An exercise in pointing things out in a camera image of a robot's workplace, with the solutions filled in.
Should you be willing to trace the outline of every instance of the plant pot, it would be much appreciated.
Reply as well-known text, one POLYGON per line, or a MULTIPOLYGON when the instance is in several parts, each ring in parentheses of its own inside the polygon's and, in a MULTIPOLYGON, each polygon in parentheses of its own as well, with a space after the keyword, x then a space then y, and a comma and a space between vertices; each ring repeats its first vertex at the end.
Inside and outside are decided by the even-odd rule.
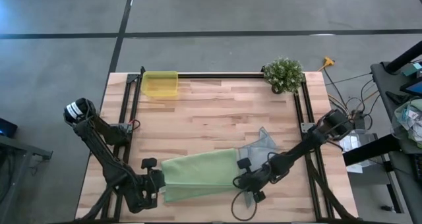
POLYGON ((281 93, 283 93, 281 90, 278 90, 278 92, 276 91, 276 86, 271 86, 271 91, 272 91, 272 93, 274 93, 274 94, 281 94, 281 93))

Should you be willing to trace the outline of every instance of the desk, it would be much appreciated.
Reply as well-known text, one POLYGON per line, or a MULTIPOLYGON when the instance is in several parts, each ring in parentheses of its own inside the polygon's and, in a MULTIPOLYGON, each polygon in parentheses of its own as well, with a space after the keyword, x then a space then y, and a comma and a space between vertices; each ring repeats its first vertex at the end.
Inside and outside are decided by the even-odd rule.
POLYGON ((14 159, 12 159, 14 169, 11 174, 12 185, 7 191, 3 201, 0 203, 0 224, 4 224, 8 223, 10 219, 10 210, 13 210, 16 201, 18 200, 18 193, 22 186, 26 171, 30 166, 32 156, 38 155, 42 157, 43 160, 50 160, 53 155, 53 151, 47 151, 32 145, 24 144, 6 136, 0 136, 0 147, 13 151, 14 153, 14 159))
MULTIPOLYGON (((108 123, 119 120, 126 78, 127 73, 110 74, 101 110, 101 117, 108 123)), ((306 78, 317 120, 330 110, 324 79, 320 72, 306 72, 306 78)), ((154 99, 143 94, 139 97, 136 118, 140 129, 134 131, 129 157, 129 165, 136 173, 144 173, 140 164, 148 157, 155 157, 160 163, 184 155, 240 148, 257 140, 262 126, 281 150, 289 150, 301 141, 293 94, 273 94, 263 79, 179 79, 178 91, 175 98, 154 99)), ((305 103, 301 105, 306 112, 305 103)), ((357 216, 341 151, 329 144, 321 150, 330 188, 348 212, 357 216)), ((105 187, 102 167, 91 157, 76 217, 89 211, 105 187)), ((252 221, 315 220, 303 158, 296 161, 286 178, 277 184, 268 184, 264 191, 267 199, 258 205, 252 221)), ((120 220, 233 222, 236 219, 231 215, 230 204, 234 196, 235 192, 226 192, 164 203, 163 195, 159 195, 157 208, 140 213, 130 213, 123 202, 120 220)), ((320 190, 318 196, 323 210, 320 190)))
MULTIPOLYGON (((385 92, 389 91, 395 94, 403 94, 400 92, 400 86, 409 82, 409 78, 399 74, 391 75, 384 71, 381 64, 371 66, 371 72, 378 90, 381 95, 382 102, 386 108, 388 117, 392 118, 394 110, 398 107, 391 102, 385 92)), ((410 158, 406 154, 422 154, 422 149, 418 148, 414 141, 409 139, 397 141, 401 151, 388 152, 390 161, 395 168, 406 173, 395 171, 398 183, 402 190, 404 200, 406 201, 409 214, 414 223, 422 223, 422 186, 413 178, 410 158)))

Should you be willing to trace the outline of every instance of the green towel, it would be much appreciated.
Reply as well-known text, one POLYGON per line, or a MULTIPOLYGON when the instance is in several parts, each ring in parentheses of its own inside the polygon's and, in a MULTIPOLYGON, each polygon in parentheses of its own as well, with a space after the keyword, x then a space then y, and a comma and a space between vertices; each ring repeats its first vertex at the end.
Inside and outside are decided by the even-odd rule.
POLYGON ((166 179, 164 200, 172 202, 233 190, 233 179, 239 174, 236 161, 236 149, 163 161, 162 171, 166 179))

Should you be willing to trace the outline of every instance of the potted plant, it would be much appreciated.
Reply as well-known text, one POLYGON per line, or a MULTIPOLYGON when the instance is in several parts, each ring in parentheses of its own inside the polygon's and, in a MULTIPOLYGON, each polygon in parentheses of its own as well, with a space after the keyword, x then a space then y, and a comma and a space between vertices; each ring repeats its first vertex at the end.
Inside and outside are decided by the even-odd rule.
POLYGON ((271 84, 275 94, 283 92, 297 93, 301 83, 305 80, 299 61, 279 58, 263 67, 264 78, 271 84))

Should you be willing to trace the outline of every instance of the monitor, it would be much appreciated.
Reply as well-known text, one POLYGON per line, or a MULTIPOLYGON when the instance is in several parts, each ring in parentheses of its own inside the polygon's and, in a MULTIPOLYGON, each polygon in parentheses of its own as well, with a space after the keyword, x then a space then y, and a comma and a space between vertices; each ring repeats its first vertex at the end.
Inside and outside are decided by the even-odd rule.
POLYGON ((414 96, 422 96, 422 77, 416 78, 415 80, 404 84, 400 87, 400 90, 414 96))

